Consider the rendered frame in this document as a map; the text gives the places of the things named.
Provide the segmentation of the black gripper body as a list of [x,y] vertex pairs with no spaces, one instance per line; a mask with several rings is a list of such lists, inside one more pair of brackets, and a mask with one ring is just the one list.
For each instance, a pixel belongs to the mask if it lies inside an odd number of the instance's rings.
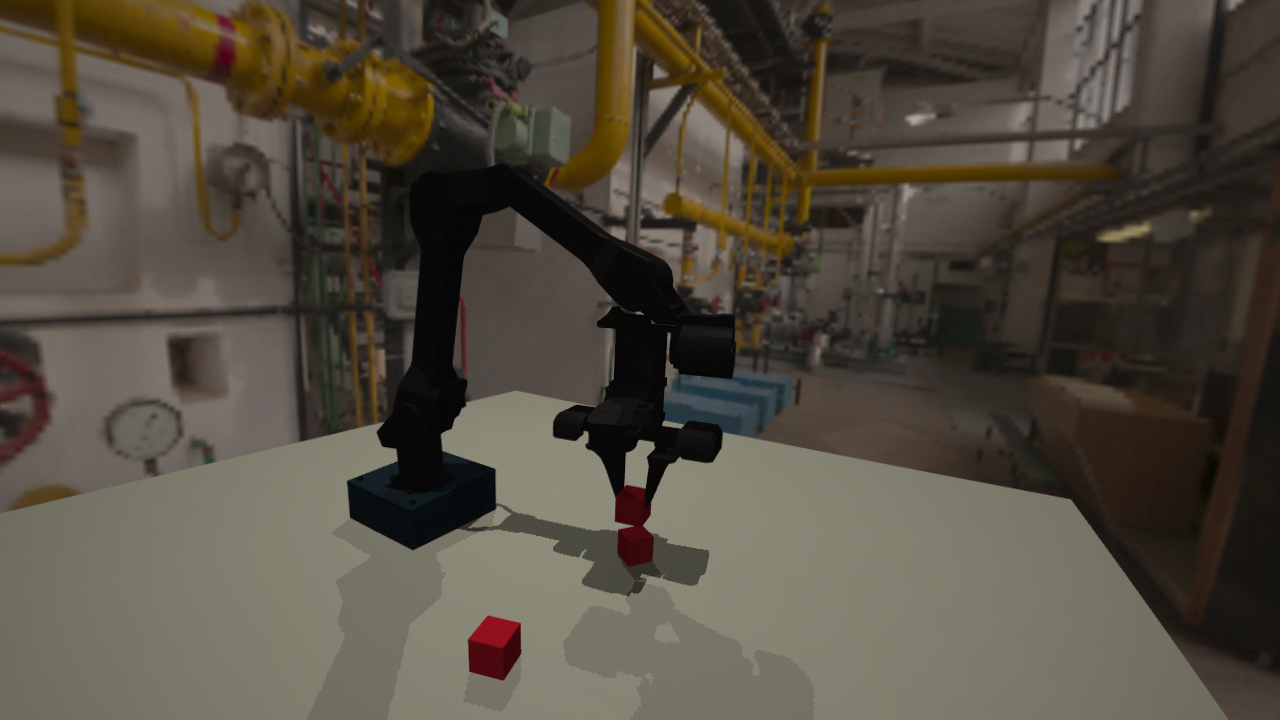
[[[617,391],[621,396],[635,396],[635,389],[646,389],[652,404],[657,405],[660,427],[653,439],[655,454],[678,456],[682,460],[694,462],[714,462],[721,452],[723,430],[718,424],[703,421],[687,421],[681,429],[662,427],[666,421],[664,387],[667,386],[666,372],[660,374],[628,374],[614,370],[614,380],[609,380],[609,391]],[[557,439],[576,441],[588,430],[588,416],[595,407],[575,405],[556,415],[553,421],[553,437]]]

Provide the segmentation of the red cube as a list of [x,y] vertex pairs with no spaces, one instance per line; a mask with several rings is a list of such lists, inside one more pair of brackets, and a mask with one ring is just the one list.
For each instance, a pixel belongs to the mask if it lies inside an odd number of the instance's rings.
[[486,616],[468,638],[468,673],[506,680],[521,655],[521,623]]
[[653,562],[654,536],[644,527],[630,527],[618,530],[617,553],[627,568]]
[[643,528],[648,518],[652,515],[652,503],[645,506],[645,489],[646,488],[643,487],[626,484],[625,488],[616,495],[614,521]]

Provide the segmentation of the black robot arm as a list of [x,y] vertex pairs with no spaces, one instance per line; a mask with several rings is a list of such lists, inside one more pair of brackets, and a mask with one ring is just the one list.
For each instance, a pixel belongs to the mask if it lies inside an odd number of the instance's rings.
[[[596,322],[616,329],[616,372],[664,373],[671,333],[669,364],[678,374],[733,378],[735,315],[690,313],[663,259],[608,234],[522,168],[500,163],[448,174],[428,170],[410,186],[411,228],[421,247],[412,360],[392,415],[378,429],[381,447],[397,448],[399,473],[389,479],[410,495],[454,479],[444,468],[442,433],[467,407],[467,380],[453,366],[465,252],[483,215],[506,208],[579,258],[620,305]],[[609,386],[586,423],[591,448],[620,454],[653,439],[660,427],[646,389],[621,396]]]

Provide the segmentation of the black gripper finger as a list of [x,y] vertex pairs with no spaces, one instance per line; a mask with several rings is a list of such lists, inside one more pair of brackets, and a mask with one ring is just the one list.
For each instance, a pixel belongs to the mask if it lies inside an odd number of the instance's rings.
[[652,498],[654,497],[657,487],[659,486],[660,479],[664,475],[666,468],[669,464],[676,462],[678,457],[680,457],[678,454],[677,456],[669,456],[663,454],[655,454],[655,450],[646,456],[649,469],[646,477],[645,506],[649,506],[652,503]]
[[594,450],[590,445],[585,445],[588,450],[596,454],[605,468],[607,475],[611,480],[612,489],[616,495],[625,488],[625,459],[626,454],[620,454],[616,450]]

